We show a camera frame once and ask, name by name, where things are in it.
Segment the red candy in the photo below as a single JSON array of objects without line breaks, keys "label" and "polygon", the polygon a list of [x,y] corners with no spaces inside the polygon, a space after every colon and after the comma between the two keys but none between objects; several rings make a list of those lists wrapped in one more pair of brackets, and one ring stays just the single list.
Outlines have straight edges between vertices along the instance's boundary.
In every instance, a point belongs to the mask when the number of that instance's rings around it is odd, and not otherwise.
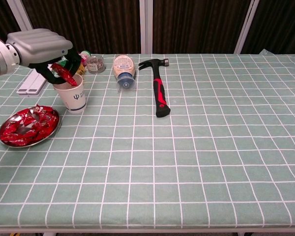
[{"label": "red candy", "polygon": [[38,104],[36,105],[34,109],[34,114],[40,114],[40,113],[52,113],[53,108],[52,107],[47,107],[47,106],[39,106]]},{"label": "red candy", "polygon": [[20,121],[10,121],[3,131],[3,135],[14,133],[19,127]]},{"label": "red candy", "polygon": [[8,134],[8,135],[2,135],[0,138],[3,142],[7,143],[9,141],[15,141],[19,139],[19,134]]},{"label": "red candy", "polygon": [[33,138],[33,137],[35,137],[37,135],[37,131],[36,130],[33,130],[33,129],[31,129],[31,130],[29,130],[28,132],[26,132],[25,134],[23,134],[22,136],[23,136],[23,138]]},{"label": "red candy", "polygon": [[[21,147],[48,137],[59,122],[59,118],[54,115],[53,108],[37,104],[33,113],[39,116],[39,120],[32,116],[30,109],[19,111],[17,114],[21,120],[7,123],[5,130],[0,135],[1,141]],[[16,133],[21,122],[24,126],[32,124],[31,130],[25,134]]]},{"label": "red candy", "polygon": [[61,65],[57,64],[57,63],[53,63],[51,65],[51,68],[57,72],[57,74],[59,74],[67,83],[69,83],[72,86],[77,86],[77,82],[74,80],[74,78],[72,77],[72,75],[70,74],[70,72],[63,68]]},{"label": "red candy", "polygon": [[25,146],[31,142],[31,139],[17,139],[10,141],[11,144],[14,144],[16,146]]},{"label": "red candy", "polygon": [[36,119],[32,116],[27,116],[25,117],[25,119],[23,120],[23,124],[24,126],[28,126],[29,124],[32,124],[33,122],[35,122]]}]

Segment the background wall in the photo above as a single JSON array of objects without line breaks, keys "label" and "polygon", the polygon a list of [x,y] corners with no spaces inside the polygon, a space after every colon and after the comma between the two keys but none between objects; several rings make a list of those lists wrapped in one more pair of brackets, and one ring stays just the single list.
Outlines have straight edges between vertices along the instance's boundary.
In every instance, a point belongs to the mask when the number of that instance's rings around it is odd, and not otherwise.
[{"label": "background wall", "polygon": [[[233,53],[246,25],[250,5],[258,2],[11,1],[23,3],[26,13],[22,17],[29,19],[33,28],[48,28],[71,40],[77,50],[99,54],[140,53],[141,48],[160,54]],[[9,32],[20,30],[13,13],[6,0],[0,0],[0,38],[3,40]],[[259,1],[241,53],[258,54],[264,48],[275,54],[295,54],[295,0]]]},{"label": "background wall", "polygon": [[5,0],[0,0],[0,38],[4,41],[7,34],[19,31],[20,27],[16,22],[13,13]]},{"label": "background wall", "polygon": [[250,0],[154,0],[154,53],[233,53]]},{"label": "background wall", "polygon": [[295,0],[260,0],[242,53],[295,54]]}]

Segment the claw hammer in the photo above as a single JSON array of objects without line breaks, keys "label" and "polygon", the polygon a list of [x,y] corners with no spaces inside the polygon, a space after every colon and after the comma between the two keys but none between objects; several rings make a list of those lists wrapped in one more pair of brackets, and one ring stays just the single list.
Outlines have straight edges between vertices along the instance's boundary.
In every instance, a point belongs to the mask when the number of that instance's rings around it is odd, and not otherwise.
[{"label": "claw hammer", "polygon": [[156,102],[156,117],[165,117],[171,112],[171,109],[167,106],[167,103],[165,100],[164,86],[163,86],[161,77],[159,75],[158,67],[161,65],[169,66],[168,59],[163,59],[163,60],[151,59],[151,60],[146,60],[139,63],[139,70],[142,70],[149,66],[151,66],[153,70],[153,88],[154,88],[154,96],[155,96],[155,102]]}]

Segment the white paper cup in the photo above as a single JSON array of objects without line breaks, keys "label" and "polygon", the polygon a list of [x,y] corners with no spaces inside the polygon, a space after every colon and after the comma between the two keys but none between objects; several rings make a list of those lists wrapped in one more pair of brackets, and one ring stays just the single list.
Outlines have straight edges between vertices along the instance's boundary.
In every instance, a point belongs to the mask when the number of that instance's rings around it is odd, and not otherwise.
[{"label": "white paper cup", "polygon": [[78,86],[71,86],[69,83],[61,85],[53,85],[58,92],[64,105],[70,113],[81,113],[87,107],[87,102],[84,94],[83,78],[79,74],[73,76]]}]

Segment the plastic bottle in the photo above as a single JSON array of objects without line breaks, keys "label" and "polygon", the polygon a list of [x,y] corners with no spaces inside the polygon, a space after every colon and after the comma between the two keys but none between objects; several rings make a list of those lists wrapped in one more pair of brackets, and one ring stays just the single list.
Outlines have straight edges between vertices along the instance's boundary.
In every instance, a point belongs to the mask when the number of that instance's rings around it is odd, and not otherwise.
[{"label": "plastic bottle", "polygon": [[125,89],[133,89],[135,87],[135,65],[131,57],[127,55],[119,55],[113,63],[114,75],[117,79],[119,91]]}]

